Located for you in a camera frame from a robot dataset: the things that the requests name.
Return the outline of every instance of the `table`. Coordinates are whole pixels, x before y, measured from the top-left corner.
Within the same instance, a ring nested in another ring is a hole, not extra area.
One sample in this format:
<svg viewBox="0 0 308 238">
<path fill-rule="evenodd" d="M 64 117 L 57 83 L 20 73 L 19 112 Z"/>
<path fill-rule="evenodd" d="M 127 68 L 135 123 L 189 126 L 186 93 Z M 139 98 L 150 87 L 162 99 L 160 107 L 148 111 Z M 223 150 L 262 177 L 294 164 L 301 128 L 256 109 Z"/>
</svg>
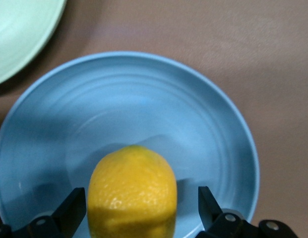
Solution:
<svg viewBox="0 0 308 238">
<path fill-rule="evenodd" d="M 308 237 L 308 0 L 69 0 L 45 48 L 0 85 L 0 126 L 43 74 L 120 50 L 178 60 L 218 85 L 257 147 L 252 223 L 276 219 Z"/>
</svg>

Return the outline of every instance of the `blue plate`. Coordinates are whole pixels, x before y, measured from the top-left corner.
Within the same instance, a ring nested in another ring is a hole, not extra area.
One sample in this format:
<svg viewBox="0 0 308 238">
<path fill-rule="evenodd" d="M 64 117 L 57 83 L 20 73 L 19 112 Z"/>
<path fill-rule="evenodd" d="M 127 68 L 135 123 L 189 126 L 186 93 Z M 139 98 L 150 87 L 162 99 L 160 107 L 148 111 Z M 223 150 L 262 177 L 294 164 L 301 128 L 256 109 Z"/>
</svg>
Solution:
<svg viewBox="0 0 308 238">
<path fill-rule="evenodd" d="M 178 183 L 176 238 L 203 229 L 198 186 L 250 221 L 259 165 L 231 100 L 193 69 L 137 52 L 90 55 L 36 81 L 0 129 L 0 216 L 18 229 L 86 191 L 106 154 L 139 144 L 164 156 Z M 76 238 L 89 237 L 84 219 Z"/>
</svg>

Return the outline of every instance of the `yellow lemon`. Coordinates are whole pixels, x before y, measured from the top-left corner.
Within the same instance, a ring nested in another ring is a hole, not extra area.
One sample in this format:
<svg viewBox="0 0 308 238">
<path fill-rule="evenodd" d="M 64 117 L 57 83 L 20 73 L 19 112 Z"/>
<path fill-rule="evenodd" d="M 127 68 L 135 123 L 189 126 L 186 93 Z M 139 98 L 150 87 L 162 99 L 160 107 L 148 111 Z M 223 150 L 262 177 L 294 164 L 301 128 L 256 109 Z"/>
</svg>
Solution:
<svg viewBox="0 0 308 238">
<path fill-rule="evenodd" d="M 92 238 L 172 238 L 177 185 L 167 161 L 131 145 L 105 156 L 88 189 Z"/>
</svg>

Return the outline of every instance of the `brown table surface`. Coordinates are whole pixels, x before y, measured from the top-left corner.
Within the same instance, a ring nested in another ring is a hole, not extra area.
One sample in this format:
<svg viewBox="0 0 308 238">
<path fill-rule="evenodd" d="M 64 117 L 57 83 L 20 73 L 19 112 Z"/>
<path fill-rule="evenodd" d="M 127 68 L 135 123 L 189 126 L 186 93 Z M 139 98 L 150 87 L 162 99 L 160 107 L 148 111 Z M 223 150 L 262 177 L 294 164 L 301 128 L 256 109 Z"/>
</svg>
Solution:
<svg viewBox="0 0 308 238">
<path fill-rule="evenodd" d="M 0 126 L 43 74 L 118 50 L 178 60 L 217 84 L 257 146 L 252 223 L 280 220 L 308 238 L 308 0 L 69 0 L 46 47 L 0 85 Z"/>
</svg>

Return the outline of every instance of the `light green plate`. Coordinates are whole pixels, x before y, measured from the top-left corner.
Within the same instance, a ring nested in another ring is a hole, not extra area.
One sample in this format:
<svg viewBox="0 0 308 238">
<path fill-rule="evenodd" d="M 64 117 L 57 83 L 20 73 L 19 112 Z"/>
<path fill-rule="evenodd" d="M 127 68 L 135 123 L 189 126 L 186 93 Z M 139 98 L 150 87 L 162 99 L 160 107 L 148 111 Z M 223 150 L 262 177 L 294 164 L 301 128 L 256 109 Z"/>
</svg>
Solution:
<svg viewBox="0 0 308 238">
<path fill-rule="evenodd" d="M 53 34 L 66 0 L 0 0 L 0 83 L 24 68 Z"/>
</svg>

